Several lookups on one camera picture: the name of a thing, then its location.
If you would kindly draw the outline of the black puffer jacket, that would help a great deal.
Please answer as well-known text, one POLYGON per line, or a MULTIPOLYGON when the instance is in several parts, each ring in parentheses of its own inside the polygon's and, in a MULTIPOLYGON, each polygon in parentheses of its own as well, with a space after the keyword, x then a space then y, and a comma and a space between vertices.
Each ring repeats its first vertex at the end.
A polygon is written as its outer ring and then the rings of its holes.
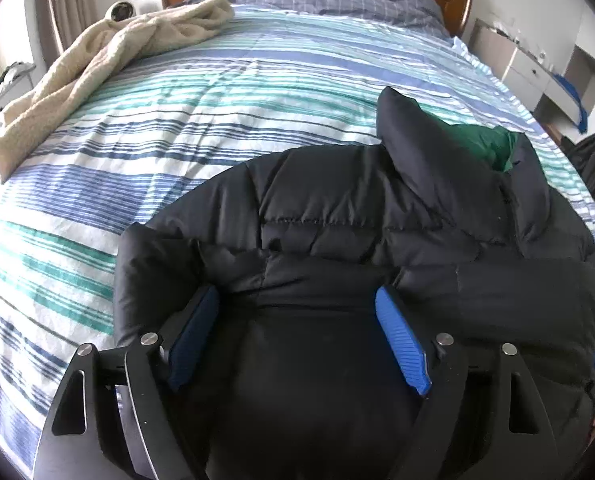
POLYGON ((521 133, 447 124, 390 88, 377 133, 243 162, 122 234, 120 346, 220 293, 174 399, 187 460, 212 479, 385 478, 421 406, 375 315, 389 285, 435 330, 515 344, 558 474, 595 474, 593 234, 521 133))

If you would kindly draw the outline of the striped bed duvet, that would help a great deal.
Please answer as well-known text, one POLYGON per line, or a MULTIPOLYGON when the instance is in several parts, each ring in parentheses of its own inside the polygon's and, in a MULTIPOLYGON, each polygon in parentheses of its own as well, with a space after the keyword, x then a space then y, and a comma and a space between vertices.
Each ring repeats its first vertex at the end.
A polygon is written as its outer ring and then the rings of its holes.
POLYGON ((375 143, 385 87, 457 124, 526 133, 595 237, 595 203, 520 101, 459 39, 376 20, 237 6, 214 38, 109 78, 0 184, 0 452, 33 472, 82 342, 112 340, 121 233, 266 153, 375 143))

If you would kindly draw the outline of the white desk with drawers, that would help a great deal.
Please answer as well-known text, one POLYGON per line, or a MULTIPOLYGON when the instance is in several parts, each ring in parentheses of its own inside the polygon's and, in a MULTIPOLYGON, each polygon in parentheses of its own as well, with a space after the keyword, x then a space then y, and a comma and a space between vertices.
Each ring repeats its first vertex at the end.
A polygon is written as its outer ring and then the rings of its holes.
POLYGON ((475 21, 469 49, 529 112, 534 113, 541 102, 550 102, 574 125, 586 125, 585 108, 574 88, 480 18, 475 21))

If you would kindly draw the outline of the cream fleece garment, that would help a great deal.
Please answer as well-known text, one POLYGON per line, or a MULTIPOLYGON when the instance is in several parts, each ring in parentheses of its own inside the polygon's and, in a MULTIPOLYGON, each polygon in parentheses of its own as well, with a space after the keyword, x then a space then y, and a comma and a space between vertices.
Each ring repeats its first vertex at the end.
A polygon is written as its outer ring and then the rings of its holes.
POLYGON ((234 15, 228 0, 203 0, 120 22, 100 20, 90 25, 31 91, 0 112, 0 183, 129 62, 209 40, 234 15))

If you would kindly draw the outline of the blue checked pillow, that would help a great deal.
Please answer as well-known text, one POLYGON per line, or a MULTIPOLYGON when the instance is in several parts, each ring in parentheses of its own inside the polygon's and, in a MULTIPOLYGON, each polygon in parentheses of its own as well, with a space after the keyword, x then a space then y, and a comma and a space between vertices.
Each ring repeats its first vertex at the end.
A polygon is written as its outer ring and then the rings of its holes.
POLYGON ((454 34, 435 0, 228 0, 232 4, 362 18, 448 40, 454 34))

